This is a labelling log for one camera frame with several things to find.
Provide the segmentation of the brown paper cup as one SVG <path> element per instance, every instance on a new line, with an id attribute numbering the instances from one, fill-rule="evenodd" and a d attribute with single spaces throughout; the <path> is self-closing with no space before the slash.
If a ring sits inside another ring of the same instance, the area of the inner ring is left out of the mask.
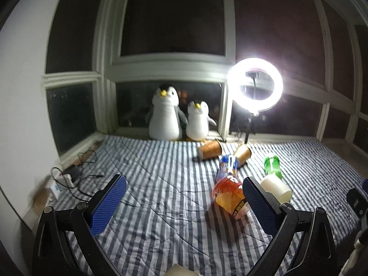
<path id="1" fill-rule="evenodd" d="M 222 146 L 218 140 L 213 140 L 197 148 L 197 155 L 201 160 L 209 160 L 222 155 Z"/>
<path id="2" fill-rule="evenodd" d="M 237 160 L 238 167 L 242 167 L 250 159 L 250 157 L 252 156 L 252 152 L 247 144 L 242 144 L 237 147 L 233 155 Z"/>

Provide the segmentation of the white paper cup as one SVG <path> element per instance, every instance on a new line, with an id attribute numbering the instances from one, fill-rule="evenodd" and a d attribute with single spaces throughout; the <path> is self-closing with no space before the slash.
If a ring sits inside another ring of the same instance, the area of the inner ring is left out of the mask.
<path id="1" fill-rule="evenodd" d="M 266 175 L 260 183 L 263 190 L 271 193 L 281 204 L 289 202 L 293 192 L 275 173 Z"/>

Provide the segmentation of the green plastic cup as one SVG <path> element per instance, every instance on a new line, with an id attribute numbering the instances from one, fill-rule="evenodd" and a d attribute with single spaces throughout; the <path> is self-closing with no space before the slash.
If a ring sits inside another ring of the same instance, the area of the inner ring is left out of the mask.
<path id="1" fill-rule="evenodd" d="M 277 155 L 269 155 L 264 159 L 264 171 L 266 175 L 274 174 L 282 179 L 279 157 Z"/>

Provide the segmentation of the orange label plastic cup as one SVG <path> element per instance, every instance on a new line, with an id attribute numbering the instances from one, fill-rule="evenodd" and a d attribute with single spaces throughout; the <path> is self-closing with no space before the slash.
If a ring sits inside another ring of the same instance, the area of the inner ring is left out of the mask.
<path id="1" fill-rule="evenodd" d="M 250 210 L 248 200 L 243 194 L 242 183 L 231 173 L 216 182 L 212 198 L 236 220 L 244 217 Z"/>

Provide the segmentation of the white power strip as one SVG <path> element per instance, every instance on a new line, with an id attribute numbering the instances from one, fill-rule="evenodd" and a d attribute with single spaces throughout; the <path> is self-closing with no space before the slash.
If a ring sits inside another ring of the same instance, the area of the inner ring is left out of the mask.
<path id="1" fill-rule="evenodd" d="M 63 191 L 74 188 L 75 184 L 70 174 L 63 173 L 59 167 L 51 168 L 46 190 L 53 200 L 58 200 Z"/>

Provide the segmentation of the black power adapter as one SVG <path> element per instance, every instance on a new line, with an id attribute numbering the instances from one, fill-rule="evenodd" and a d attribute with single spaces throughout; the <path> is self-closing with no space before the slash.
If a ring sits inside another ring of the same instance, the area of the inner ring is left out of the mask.
<path id="1" fill-rule="evenodd" d="M 81 170 L 78 166 L 74 164 L 70 165 L 68 168 L 64 170 L 64 174 L 68 174 L 71 177 L 72 182 L 76 182 L 81 176 Z"/>

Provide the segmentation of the blue label plastic bottle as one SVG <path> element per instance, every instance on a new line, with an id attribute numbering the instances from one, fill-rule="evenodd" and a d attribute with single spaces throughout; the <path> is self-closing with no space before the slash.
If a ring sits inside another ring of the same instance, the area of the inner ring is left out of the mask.
<path id="1" fill-rule="evenodd" d="M 238 163 L 239 161 L 235 155 L 223 155 L 220 159 L 216 182 L 229 175 L 237 178 Z"/>

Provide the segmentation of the striped blue white quilt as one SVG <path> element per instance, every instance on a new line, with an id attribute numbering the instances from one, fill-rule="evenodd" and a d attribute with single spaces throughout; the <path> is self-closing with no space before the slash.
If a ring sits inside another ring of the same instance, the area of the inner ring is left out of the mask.
<path id="1" fill-rule="evenodd" d="M 120 174 L 127 192 L 98 240 L 124 275 L 164 275 L 179 264 L 201 275 L 246 275 L 271 237 L 252 212 L 234 219 L 212 196 L 219 161 L 197 158 L 195 142 L 135 140 L 106 136 L 83 167 L 80 188 L 64 191 L 57 210 L 73 208 Z M 362 176 L 315 139 L 252 144 L 239 179 L 265 176 L 264 160 L 276 155 L 297 210 L 322 207 L 328 214 L 338 262 L 343 264 L 360 221 L 346 195 Z"/>

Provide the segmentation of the small plush penguin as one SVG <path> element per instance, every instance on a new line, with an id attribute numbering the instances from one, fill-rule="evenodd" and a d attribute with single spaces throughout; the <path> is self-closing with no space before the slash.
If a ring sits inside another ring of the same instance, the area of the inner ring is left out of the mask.
<path id="1" fill-rule="evenodd" d="M 186 135 L 193 141 L 205 140 L 208 136 L 210 125 L 217 126 L 216 121 L 209 116 L 209 107 L 205 101 L 189 102 L 187 113 Z"/>

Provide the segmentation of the large plush penguin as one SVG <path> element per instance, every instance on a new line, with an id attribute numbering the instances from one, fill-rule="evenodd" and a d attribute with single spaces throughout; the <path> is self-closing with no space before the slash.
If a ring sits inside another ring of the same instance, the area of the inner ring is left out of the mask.
<path id="1" fill-rule="evenodd" d="M 179 96 L 174 86 L 159 86 L 152 97 L 153 108 L 146 114 L 148 136 L 153 140 L 176 141 L 182 139 L 181 125 L 188 119 L 179 107 Z"/>

